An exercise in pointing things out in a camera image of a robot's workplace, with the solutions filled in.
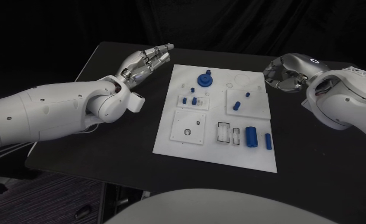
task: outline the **white board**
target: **white board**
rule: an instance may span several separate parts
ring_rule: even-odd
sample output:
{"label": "white board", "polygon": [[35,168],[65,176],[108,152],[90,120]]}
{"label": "white board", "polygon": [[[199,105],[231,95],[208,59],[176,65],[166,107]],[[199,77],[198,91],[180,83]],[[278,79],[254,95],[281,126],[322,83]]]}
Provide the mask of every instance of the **white board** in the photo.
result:
{"label": "white board", "polygon": [[[203,88],[198,84],[198,77],[208,69],[212,71],[214,83],[209,87]],[[226,109],[226,106],[232,108],[235,103],[232,104],[234,100],[228,99],[228,96],[232,96],[231,93],[228,95],[228,90],[238,90],[244,93],[250,92],[251,97],[261,96],[258,98],[261,101],[255,102],[255,106],[258,107],[257,118],[254,118],[252,113],[250,115],[251,117],[245,116],[245,105],[248,105],[245,103],[248,99],[245,98],[238,110],[239,114],[231,114],[232,111],[229,108]],[[198,110],[198,107],[195,109],[192,107],[182,107],[179,102],[182,96],[209,98],[209,109]],[[202,145],[196,140],[195,143],[172,140],[175,116],[179,110],[205,114],[205,126],[201,127],[205,130],[201,132],[203,133]],[[229,123],[229,143],[218,142],[219,122]],[[247,147],[245,144],[245,128],[250,126],[257,127],[258,147],[252,148]],[[234,128],[239,129],[239,145],[234,144]],[[277,173],[275,148],[273,145],[273,150],[267,150],[267,133],[271,134],[271,120],[262,73],[176,64],[153,153]]]}

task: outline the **blue bolt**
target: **blue bolt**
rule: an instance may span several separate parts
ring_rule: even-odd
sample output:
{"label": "blue bolt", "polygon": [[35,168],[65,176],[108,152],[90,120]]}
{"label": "blue bolt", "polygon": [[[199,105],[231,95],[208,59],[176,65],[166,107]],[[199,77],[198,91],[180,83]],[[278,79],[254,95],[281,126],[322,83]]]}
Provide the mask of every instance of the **blue bolt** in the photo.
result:
{"label": "blue bolt", "polygon": [[235,103],[235,106],[234,106],[234,110],[238,110],[239,107],[241,107],[241,102],[237,102],[237,103]]}

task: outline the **white rounded surface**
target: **white rounded surface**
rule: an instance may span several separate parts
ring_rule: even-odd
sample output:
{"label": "white rounded surface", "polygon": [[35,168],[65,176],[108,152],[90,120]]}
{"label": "white rounded surface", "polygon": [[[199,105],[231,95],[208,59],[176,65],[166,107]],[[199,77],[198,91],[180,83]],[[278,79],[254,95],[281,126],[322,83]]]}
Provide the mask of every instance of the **white rounded surface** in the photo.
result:
{"label": "white rounded surface", "polygon": [[107,222],[123,223],[335,224],[326,218],[278,201],[211,189],[172,191],[144,199]]}
{"label": "white rounded surface", "polygon": [[239,74],[235,76],[235,82],[239,86],[247,86],[251,83],[251,79],[245,74]]}

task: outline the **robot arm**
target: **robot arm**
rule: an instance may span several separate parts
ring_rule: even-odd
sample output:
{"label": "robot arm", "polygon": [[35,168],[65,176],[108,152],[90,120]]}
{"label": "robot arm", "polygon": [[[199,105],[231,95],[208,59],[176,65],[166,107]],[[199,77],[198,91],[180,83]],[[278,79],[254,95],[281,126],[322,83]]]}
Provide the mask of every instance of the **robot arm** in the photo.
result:
{"label": "robot arm", "polygon": [[[280,67],[284,80],[273,80]],[[286,92],[299,92],[307,85],[303,106],[333,129],[355,125],[366,133],[366,72],[355,67],[330,70],[311,57],[290,53],[277,58],[264,71],[267,83]]]}
{"label": "robot arm", "polygon": [[169,61],[167,44],[133,53],[116,76],[35,87],[0,99],[0,146],[65,137],[114,122],[146,99],[130,90]]}

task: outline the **blue cylinder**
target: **blue cylinder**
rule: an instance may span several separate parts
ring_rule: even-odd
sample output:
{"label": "blue cylinder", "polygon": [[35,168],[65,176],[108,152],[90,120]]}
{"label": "blue cylinder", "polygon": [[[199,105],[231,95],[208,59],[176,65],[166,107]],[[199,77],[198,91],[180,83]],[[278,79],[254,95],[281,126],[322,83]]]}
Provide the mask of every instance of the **blue cylinder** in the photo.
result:
{"label": "blue cylinder", "polygon": [[235,106],[234,106],[234,110],[238,110],[239,109],[239,107],[241,107],[241,102],[238,101],[237,103],[235,103]]}
{"label": "blue cylinder", "polygon": [[245,138],[247,138],[247,146],[257,147],[258,140],[257,140],[257,129],[255,127],[250,126],[245,128]]}
{"label": "blue cylinder", "polygon": [[265,145],[267,145],[267,150],[273,150],[273,142],[271,142],[271,134],[265,134]]}
{"label": "blue cylinder", "polygon": [[202,87],[209,87],[212,85],[212,72],[209,70],[206,70],[206,73],[199,75],[199,78],[198,78],[198,83]]}

